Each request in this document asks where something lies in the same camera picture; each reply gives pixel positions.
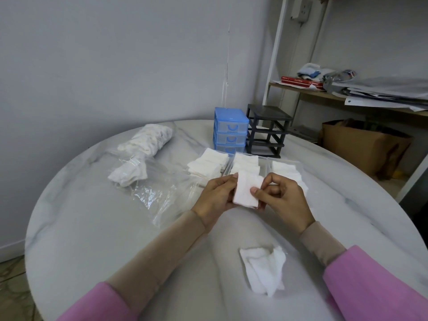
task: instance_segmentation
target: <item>beige sleeve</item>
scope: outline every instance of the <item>beige sleeve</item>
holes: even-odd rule
[[[325,267],[346,251],[319,222],[311,224],[300,236],[300,241]]]
[[[111,276],[107,283],[133,312],[139,314],[204,233],[205,226],[201,219],[191,210],[184,213]]]

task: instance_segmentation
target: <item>round table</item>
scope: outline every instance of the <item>round table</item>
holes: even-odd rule
[[[183,168],[212,148],[213,122],[175,121],[174,137],[156,155]],[[74,158],[41,194],[27,230],[25,264],[34,301],[45,321],[56,319],[105,280],[158,233],[145,207],[107,176],[109,153],[135,130],[110,137]],[[302,162],[308,203],[346,248],[357,244],[393,275],[428,297],[428,251],[398,203],[356,167],[288,135],[282,157]],[[284,291],[254,294],[238,249],[280,244],[287,254]],[[225,212],[142,313],[143,320],[341,320],[326,299],[323,269],[298,239],[267,212]]]

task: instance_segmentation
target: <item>hand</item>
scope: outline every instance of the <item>hand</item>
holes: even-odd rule
[[[237,183],[236,176],[228,175],[211,179],[202,191],[192,211],[200,217],[207,232],[211,231],[223,212],[236,207],[232,199]]]
[[[302,188],[292,179],[271,172],[261,189],[253,187],[250,191],[259,199],[259,210],[268,204],[299,235],[315,222]]]

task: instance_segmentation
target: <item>baseboard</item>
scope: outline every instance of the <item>baseboard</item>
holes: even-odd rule
[[[7,261],[24,254],[25,239],[0,247],[0,262]]]

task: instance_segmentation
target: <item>person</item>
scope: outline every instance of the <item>person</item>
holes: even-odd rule
[[[97,284],[62,316],[71,320],[136,320],[180,260],[232,207],[237,175],[212,179],[192,210],[105,282]],[[394,277],[361,248],[345,249],[315,221],[302,189],[270,173],[260,189],[259,210],[269,205],[326,267],[324,281],[347,321],[428,320],[428,300]]]

